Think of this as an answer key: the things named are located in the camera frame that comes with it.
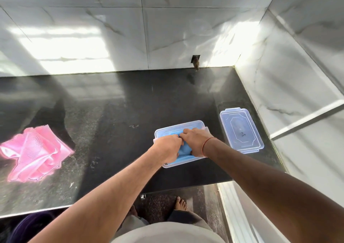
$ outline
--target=person's right arm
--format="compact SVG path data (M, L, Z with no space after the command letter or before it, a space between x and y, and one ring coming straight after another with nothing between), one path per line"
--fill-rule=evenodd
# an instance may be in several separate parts
M180 137L225 170L290 242L344 242L344 208L306 183L242 154L204 130Z

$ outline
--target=speckled floor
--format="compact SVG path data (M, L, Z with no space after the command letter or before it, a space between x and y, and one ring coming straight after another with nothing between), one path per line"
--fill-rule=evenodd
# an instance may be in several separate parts
M204 219L225 242L232 242L216 184L146 194L134 205L138 215L150 224L163 222L171 214L177 196L186 200L189 210Z

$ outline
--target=folded cloth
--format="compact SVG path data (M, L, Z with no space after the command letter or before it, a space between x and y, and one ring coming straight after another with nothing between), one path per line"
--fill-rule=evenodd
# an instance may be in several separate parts
M15 158L16 166L8 181L39 181L61 168L61 162L74 151L64 144L48 125L26 128L23 134L0 144L5 158Z

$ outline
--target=clear plastic container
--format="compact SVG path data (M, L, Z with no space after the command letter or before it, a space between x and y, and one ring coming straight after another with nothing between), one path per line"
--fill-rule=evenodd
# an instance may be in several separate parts
M220 112L230 146L243 154L258 152L264 143L246 109L231 108Z
M173 134L179 135L180 133L183 132L184 129L193 129L193 128L209 131L208 127L205 127L202 121L191 121L191 122L182 123L182 124L156 130L154 133L155 139L153 140L153 142L155 142L157 138L167 136L167 135L173 135ZM184 145L180 147L178 153L179 153L179 156L175 162L164 164L162 167L169 168L169 167L178 166L187 162L203 159L203 158L195 157L191 155L191 148L186 142L184 142Z

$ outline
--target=hand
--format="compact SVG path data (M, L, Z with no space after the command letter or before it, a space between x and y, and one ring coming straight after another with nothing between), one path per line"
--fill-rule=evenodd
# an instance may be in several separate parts
M187 142L187 144L192 149L192 155L195 157L204 157L202 154L202 146L204 142L213 137L209 132L206 130L200 130L197 128L190 129L184 129L181 134L179 134L179 137L181 137L184 141Z
M172 163L177 159L179 148L183 144L182 138L174 134L158 138L151 149L159 156L162 164Z

